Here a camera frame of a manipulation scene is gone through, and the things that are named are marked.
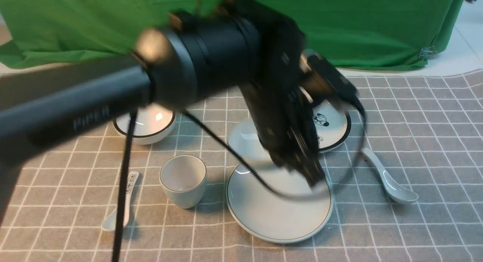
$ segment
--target white plate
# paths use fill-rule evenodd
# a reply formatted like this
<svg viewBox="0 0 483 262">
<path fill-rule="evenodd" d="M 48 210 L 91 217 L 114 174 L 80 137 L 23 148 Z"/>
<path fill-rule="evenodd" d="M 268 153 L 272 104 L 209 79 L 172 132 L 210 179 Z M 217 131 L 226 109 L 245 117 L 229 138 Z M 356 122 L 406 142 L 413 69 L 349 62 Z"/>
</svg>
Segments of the white plate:
<svg viewBox="0 0 483 262">
<path fill-rule="evenodd" d="M 331 104 L 324 102 L 314 109 L 319 152 L 325 153 L 339 147 L 351 132 L 349 113 L 341 114 Z"/>
<path fill-rule="evenodd" d="M 253 236 L 273 243 L 295 243 L 315 235 L 331 217 L 333 191 L 326 181 L 311 190 L 297 172 L 272 168 L 259 174 L 283 193 L 325 195 L 317 200 L 296 202 L 279 198 L 266 190 L 245 166 L 239 165 L 226 185 L 226 200 L 233 218 Z"/>
<path fill-rule="evenodd" d="M 148 145 L 161 141 L 168 136 L 174 128 L 176 115 L 160 105 L 151 104 L 146 108 L 139 109 L 134 128 L 133 143 Z M 120 116 L 114 121 L 114 128 L 117 132 L 126 136 L 131 117 L 129 114 Z"/>
<path fill-rule="evenodd" d="M 328 102 L 314 109 L 313 120 L 320 153 L 339 147 L 351 131 L 349 114 L 341 114 Z M 260 144 L 257 129 L 251 119 L 241 121 L 233 128 L 228 135 L 228 144 L 249 164 L 257 166 L 272 164 L 270 155 Z"/>
</svg>

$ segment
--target ceramic spoon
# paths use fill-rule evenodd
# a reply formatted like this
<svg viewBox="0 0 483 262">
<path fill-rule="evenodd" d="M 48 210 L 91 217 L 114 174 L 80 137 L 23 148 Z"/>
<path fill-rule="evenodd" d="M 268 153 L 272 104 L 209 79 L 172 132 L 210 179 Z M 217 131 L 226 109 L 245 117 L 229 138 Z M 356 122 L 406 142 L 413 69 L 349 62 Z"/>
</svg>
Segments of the ceramic spoon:
<svg viewBox="0 0 483 262">
<path fill-rule="evenodd" d="M 414 191 L 405 188 L 398 184 L 384 168 L 382 163 L 377 158 L 376 154 L 369 148 L 362 149 L 362 153 L 366 157 L 366 160 L 377 169 L 379 176 L 383 182 L 386 192 L 390 197 L 398 203 L 410 204 L 415 202 L 419 197 Z"/>
<path fill-rule="evenodd" d="M 134 185 L 136 185 L 136 181 L 139 178 L 139 172 L 137 171 L 131 171 L 129 172 L 128 175 L 128 186 L 126 188 L 126 203 L 124 206 L 124 221 L 123 221 L 123 227 L 126 227 L 126 225 L 129 222 L 129 216 L 131 215 L 131 197 L 132 197 L 132 190 L 134 188 Z M 114 231 L 116 229 L 116 215 L 117 215 L 117 208 L 112 211 L 109 216 L 102 221 L 101 228 L 104 231 Z"/>
</svg>

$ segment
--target ceramic cup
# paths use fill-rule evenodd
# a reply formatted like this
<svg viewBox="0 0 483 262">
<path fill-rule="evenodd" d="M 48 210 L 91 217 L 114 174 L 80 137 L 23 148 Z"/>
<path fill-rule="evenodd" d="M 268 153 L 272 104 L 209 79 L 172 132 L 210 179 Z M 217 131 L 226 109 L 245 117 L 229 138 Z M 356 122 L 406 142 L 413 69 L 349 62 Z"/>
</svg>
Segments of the ceramic cup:
<svg viewBox="0 0 483 262">
<path fill-rule="evenodd" d="M 161 168 L 159 181 L 169 200 L 188 209 L 200 202 L 205 193 L 208 181 L 206 166 L 198 157 L 176 156 Z"/>
</svg>

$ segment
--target green cloth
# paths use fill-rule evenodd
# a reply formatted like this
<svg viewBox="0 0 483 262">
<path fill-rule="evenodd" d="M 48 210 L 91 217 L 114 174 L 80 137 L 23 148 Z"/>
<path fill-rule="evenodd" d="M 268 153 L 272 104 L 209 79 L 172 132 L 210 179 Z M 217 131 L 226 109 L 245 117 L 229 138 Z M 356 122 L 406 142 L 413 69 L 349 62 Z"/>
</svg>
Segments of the green cloth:
<svg viewBox="0 0 483 262">
<path fill-rule="evenodd" d="M 203 12 L 218 0 L 203 0 Z M 409 70 L 421 48 L 445 49 L 463 0 L 258 0 L 293 17 L 308 47 L 336 66 Z M 13 41 L 0 62 L 26 68 L 124 54 L 167 12 L 194 0 L 0 0 Z"/>
</svg>

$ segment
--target robotic arm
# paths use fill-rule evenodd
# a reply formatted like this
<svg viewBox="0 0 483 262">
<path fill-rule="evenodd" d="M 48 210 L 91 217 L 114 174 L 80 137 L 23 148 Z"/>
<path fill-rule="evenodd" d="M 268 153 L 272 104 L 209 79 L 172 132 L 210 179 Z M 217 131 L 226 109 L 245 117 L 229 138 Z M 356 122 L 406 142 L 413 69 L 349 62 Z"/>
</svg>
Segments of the robotic arm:
<svg viewBox="0 0 483 262">
<path fill-rule="evenodd" d="M 176 11 L 169 20 L 142 33 L 134 55 L 0 79 L 0 223 L 13 167 L 139 107 L 179 112 L 234 86 L 274 163 L 311 186 L 324 180 L 312 108 L 331 100 L 363 109 L 345 77 L 303 52 L 295 21 L 255 0 L 222 0 L 212 16 Z"/>
</svg>

